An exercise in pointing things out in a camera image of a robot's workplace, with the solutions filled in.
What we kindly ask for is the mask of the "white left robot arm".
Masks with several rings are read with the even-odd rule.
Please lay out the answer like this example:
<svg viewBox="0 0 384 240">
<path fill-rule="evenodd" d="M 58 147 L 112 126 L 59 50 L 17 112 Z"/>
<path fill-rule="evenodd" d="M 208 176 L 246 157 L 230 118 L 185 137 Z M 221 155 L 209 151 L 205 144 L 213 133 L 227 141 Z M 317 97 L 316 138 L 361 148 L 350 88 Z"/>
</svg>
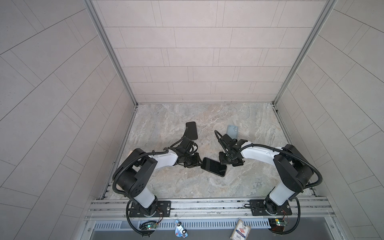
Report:
<svg viewBox="0 0 384 240">
<path fill-rule="evenodd" d="M 142 214 L 150 217 L 155 214 L 158 204 L 158 198 L 147 188 L 154 170 L 175 165 L 194 168 L 201 164 L 202 160 L 198 153 L 180 154 L 169 148 L 147 153 L 137 148 L 113 174 L 112 189 L 115 193 L 139 204 Z"/>
</svg>

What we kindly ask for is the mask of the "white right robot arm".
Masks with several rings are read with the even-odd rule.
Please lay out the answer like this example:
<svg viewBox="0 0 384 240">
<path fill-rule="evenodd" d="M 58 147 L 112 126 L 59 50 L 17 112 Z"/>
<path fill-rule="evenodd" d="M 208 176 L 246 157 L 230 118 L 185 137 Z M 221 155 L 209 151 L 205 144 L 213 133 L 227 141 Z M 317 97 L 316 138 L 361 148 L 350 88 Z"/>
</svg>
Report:
<svg viewBox="0 0 384 240">
<path fill-rule="evenodd" d="M 282 206 L 299 193 L 322 182 L 319 171 L 292 145 L 281 149 L 253 144 L 246 140 L 218 140 L 223 151 L 219 153 L 222 164 L 239 166 L 243 159 L 257 160 L 274 166 L 281 178 L 263 203 L 253 205 L 259 212 L 277 215 Z"/>
</svg>

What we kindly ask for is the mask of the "purple-edged phone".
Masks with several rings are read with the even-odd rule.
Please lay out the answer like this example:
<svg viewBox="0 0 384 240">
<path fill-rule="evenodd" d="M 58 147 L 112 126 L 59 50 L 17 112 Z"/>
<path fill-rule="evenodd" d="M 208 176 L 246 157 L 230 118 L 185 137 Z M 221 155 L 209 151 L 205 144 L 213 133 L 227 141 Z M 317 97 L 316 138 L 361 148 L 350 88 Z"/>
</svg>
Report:
<svg viewBox="0 0 384 240">
<path fill-rule="evenodd" d="M 220 162 L 212 160 L 210 158 L 204 158 L 201 164 L 201 169 L 209 173 L 217 175 L 219 177 L 224 177 L 227 172 L 227 166 L 222 165 Z"/>
<path fill-rule="evenodd" d="M 198 131 L 196 122 L 187 122 L 186 123 L 186 131 L 185 137 L 194 141 L 198 139 Z"/>
</svg>

